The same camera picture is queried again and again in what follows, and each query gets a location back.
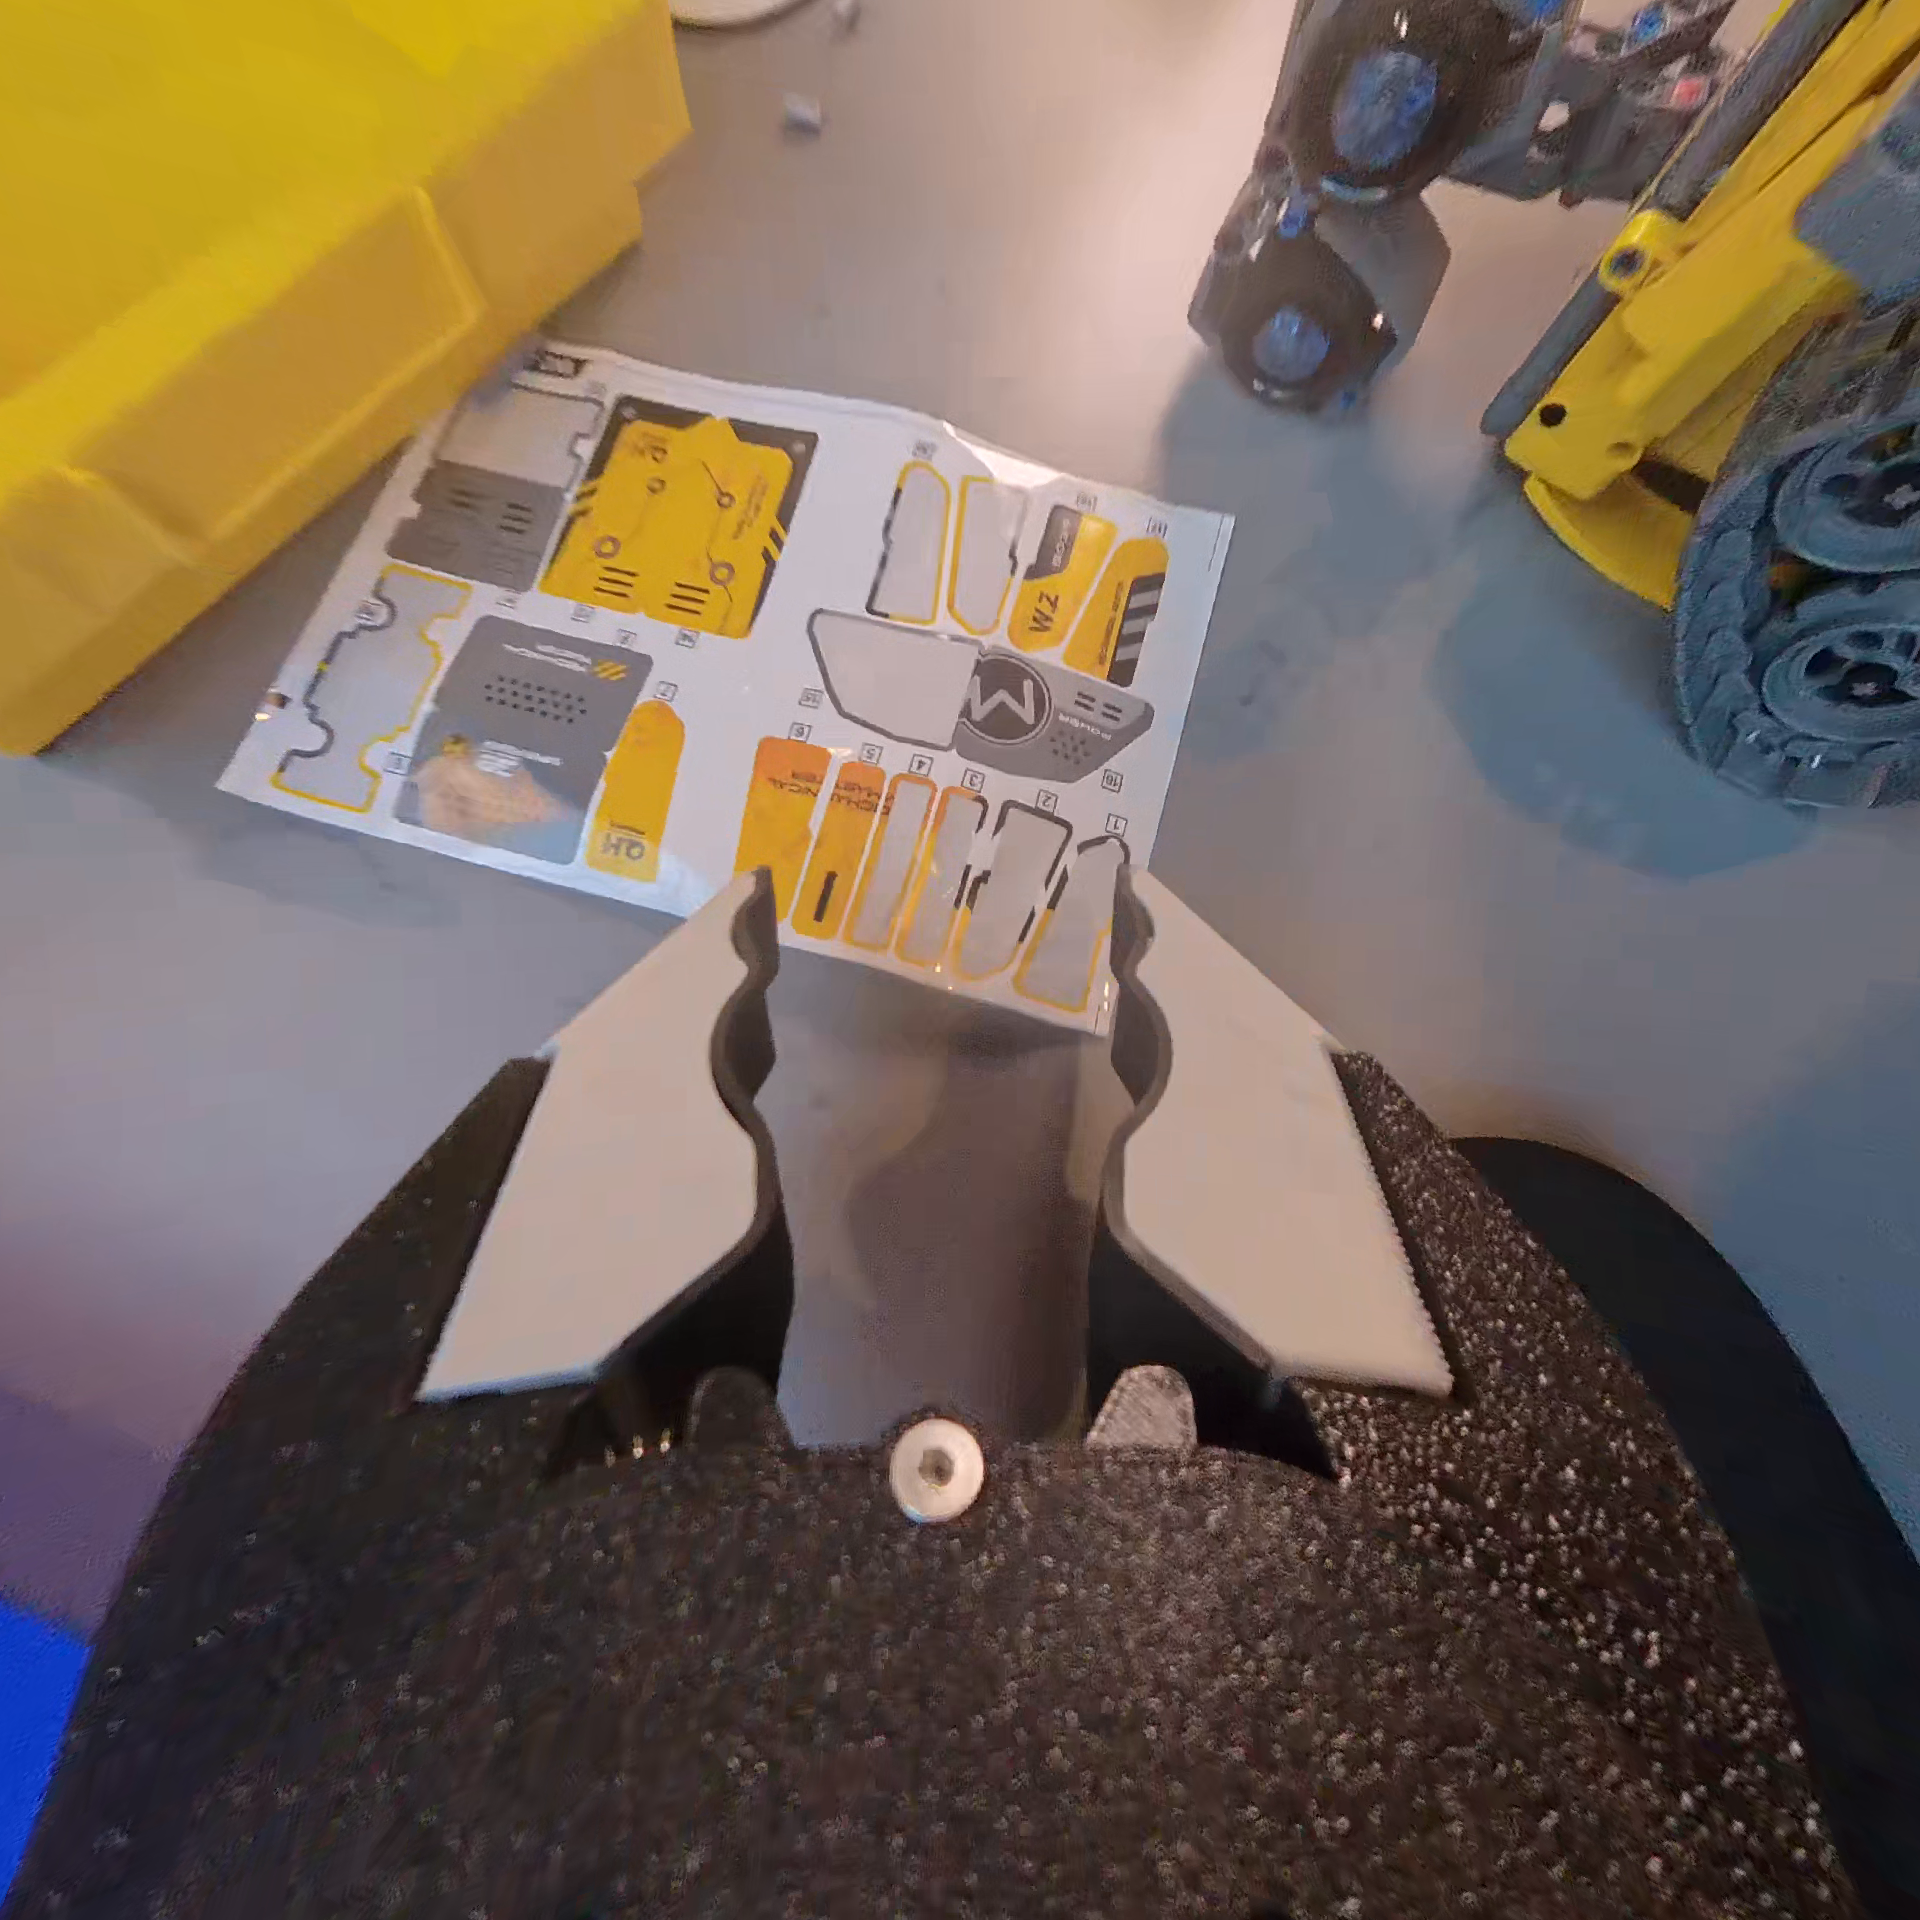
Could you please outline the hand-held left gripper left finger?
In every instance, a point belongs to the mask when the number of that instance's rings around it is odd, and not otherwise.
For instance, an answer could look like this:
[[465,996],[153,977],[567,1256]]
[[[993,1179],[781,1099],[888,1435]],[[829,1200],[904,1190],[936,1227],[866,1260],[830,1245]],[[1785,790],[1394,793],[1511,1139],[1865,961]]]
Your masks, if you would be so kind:
[[422,1404],[578,1388],[560,1449],[651,1449],[710,1376],[777,1390],[777,967],[776,881],[746,870],[544,1047]]

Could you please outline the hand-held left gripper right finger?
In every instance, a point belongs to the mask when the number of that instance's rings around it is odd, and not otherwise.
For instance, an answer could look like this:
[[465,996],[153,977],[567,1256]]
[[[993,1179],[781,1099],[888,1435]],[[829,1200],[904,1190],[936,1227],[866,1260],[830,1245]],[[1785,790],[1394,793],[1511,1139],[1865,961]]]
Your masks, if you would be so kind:
[[1111,918],[1111,1060],[1133,1099],[1099,1176],[1097,1341],[1123,1373],[1213,1372],[1448,1400],[1455,1372],[1337,1065],[1346,1048],[1163,879]]

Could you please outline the printed sticker sheet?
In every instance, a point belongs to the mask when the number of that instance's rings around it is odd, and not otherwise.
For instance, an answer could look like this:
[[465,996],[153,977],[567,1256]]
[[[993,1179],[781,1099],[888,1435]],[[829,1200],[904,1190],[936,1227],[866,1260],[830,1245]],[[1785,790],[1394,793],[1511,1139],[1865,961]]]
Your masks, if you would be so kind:
[[1234,517],[539,343],[399,456],[219,789],[1102,1036]]

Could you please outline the yellow grey brick toy excavator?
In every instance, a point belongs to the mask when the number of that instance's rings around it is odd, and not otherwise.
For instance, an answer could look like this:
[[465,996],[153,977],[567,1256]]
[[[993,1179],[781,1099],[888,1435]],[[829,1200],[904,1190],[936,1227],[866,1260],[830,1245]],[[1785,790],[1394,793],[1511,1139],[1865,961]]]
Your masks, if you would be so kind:
[[1440,181],[1623,225],[1479,431],[1598,576],[1672,615],[1694,760],[1813,809],[1918,793],[1918,12],[1311,3],[1190,325],[1344,408],[1450,265]]

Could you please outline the blue object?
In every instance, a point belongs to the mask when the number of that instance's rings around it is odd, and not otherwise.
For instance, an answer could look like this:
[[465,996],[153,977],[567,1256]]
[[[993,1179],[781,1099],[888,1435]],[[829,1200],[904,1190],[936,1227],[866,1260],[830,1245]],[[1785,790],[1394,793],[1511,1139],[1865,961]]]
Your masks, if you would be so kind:
[[27,1851],[88,1661],[77,1630],[2,1595],[2,1897]]

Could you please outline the yellow plastic bin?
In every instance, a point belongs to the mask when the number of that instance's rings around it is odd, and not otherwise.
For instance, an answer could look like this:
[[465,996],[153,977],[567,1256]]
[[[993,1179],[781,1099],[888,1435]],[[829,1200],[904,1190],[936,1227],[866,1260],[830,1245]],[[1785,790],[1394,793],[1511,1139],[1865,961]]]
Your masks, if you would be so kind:
[[687,132],[667,3],[6,3],[6,753],[632,247]]

